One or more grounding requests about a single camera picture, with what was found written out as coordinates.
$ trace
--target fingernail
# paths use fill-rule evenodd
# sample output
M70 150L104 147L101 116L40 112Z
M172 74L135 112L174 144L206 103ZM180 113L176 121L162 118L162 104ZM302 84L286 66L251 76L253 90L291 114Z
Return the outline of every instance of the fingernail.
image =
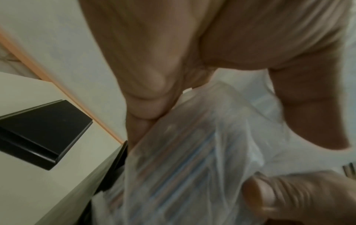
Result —
M255 178L255 181L260 189L263 207L273 207L277 200L273 188L262 179Z

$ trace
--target clear plastic bag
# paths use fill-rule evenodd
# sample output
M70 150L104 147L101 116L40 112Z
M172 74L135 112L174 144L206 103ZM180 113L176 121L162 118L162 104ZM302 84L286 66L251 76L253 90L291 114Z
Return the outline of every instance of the clear plastic bag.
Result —
M355 152L333 152L271 120L220 82L182 95L128 155L124 175L93 198L98 225L260 225L240 189L267 176L342 166Z

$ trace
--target translucent plastic wrap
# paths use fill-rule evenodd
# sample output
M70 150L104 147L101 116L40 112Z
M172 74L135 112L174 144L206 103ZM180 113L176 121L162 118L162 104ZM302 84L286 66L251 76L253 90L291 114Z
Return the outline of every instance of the translucent plastic wrap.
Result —
M124 174L93 198L98 225L260 225L242 183L311 172L356 159L322 149L272 121L232 87L215 82L185 93L128 155Z

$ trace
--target orange edge trim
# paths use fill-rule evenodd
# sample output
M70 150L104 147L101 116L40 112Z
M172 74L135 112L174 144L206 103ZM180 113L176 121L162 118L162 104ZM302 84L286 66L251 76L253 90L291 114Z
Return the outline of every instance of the orange edge trim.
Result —
M88 110L80 101L78 101L65 87L60 85L55 79L51 79L51 76L36 63L32 58L22 51L17 44L15 44L4 32L0 29L0 43L9 50L14 56L16 56L25 66L27 66L32 72L34 72L39 78L44 81L52 82L57 86L66 96L68 96L73 102L75 102L87 115L89 115L95 122L97 122L106 132L108 132L115 140L120 144L123 141L114 134L101 120L99 120L90 110Z

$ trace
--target hand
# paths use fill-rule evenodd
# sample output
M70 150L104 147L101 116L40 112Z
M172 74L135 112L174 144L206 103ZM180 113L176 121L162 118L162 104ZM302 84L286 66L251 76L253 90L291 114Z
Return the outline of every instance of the hand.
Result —
M266 225L351 225L356 221L356 182L335 172L267 178L255 176L242 192Z
M126 99L131 149L216 68L268 68L289 127L344 149L339 106L352 0L79 0Z

